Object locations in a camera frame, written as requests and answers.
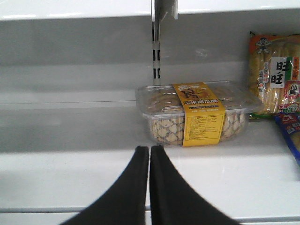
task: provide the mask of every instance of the plastic container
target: plastic container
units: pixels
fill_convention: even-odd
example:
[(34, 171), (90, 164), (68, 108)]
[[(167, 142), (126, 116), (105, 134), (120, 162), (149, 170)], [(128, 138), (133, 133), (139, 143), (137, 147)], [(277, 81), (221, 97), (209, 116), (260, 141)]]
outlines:
[[(220, 141), (240, 134), (249, 113), (262, 108), (261, 101), (248, 90), (229, 81), (205, 82), (225, 107)], [(147, 86), (136, 90), (137, 107), (148, 120), (152, 138), (160, 144), (182, 145), (185, 113), (172, 85)]]

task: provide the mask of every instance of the snack bag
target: snack bag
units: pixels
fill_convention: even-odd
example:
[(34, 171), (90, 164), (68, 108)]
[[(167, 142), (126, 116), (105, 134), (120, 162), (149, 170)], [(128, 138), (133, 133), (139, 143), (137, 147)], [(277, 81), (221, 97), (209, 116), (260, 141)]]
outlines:
[(300, 35), (254, 35), (249, 53), (248, 89), (264, 105), (252, 118), (300, 111)]
[(279, 125), (297, 163), (300, 165), (300, 114), (278, 113), (275, 116), (275, 121)]

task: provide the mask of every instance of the plastic lid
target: plastic lid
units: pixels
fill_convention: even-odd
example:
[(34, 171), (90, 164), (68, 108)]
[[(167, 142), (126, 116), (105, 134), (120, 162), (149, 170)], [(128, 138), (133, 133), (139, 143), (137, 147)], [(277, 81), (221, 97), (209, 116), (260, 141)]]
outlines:
[[(261, 110), (261, 101), (247, 89), (230, 81), (205, 82), (217, 95), (226, 113), (253, 113)], [(147, 119), (184, 116), (181, 102), (172, 85), (141, 87), (136, 90), (137, 106)]]

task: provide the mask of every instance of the rice cracker package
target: rice cracker package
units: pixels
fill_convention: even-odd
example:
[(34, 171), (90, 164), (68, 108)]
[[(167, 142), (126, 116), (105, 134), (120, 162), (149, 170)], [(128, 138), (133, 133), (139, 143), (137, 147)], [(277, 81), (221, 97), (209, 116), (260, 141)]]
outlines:
[(253, 35), (249, 45), (248, 89), (264, 109), (252, 118), (300, 111), (300, 35)]

